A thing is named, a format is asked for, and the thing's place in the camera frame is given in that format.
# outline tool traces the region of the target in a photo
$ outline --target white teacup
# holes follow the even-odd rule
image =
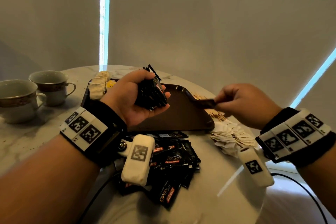
[[[32,73],[29,80],[36,83],[38,92],[47,96],[45,105],[57,106],[64,103],[67,96],[76,90],[76,84],[67,82],[68,76],[59,71],[40,71]],[[67,94],[67,86],[73,85],[73,91]]]
[[[46,96],[36,93],[37,85],[27,80],[7,80],[0,82],[0,115],[7,123],[22,123],[36,115],[36,96]]]

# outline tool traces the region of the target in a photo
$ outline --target brown tray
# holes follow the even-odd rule
[[[152,118],[149,118],[137,126],[128,128],[129,132],[147,131],[189,131],[189,130],[213,130],[215,123],[204,109],[196,107],[194,97],[184,87],[175,84],[165,84],[166,91],[171,97],[168,99],[170,108]],[[81,106],[85,108],[88,102],[89,89],[86,88]]]

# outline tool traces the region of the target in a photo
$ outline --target right hand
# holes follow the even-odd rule
[[[259,130],[282,110],[260,89],[247,83],[225,86],[214,100],[217,111]]]

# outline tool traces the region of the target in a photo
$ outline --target white marble tabletop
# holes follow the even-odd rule
[[[137,67],[108,65],[112,78],[121,78]],[[29,123],[9,125],[0,118],[0,174],[33,154],[54,135],[59,125],[82,101],[87,83],[99,71],[99,66],[65,70],[76,91],[60,107],[41,107],[38,116]],[[212,98],[202,87],[177,76],[158,72],[163,83],[177,84],[193,93]],[[189,189],[181,188],[170,211],[154,205],[142,192],[120,196],[113,186],[107,186],[91,206],[83,223],[255,223],[263,205],[265,189],[260,189],[243,170],[239,161],[224,155],[209,135],[188,132],[189,140],[201,159],[200,172],[195,173]],[[103,179],[102,172],[94,190]]]

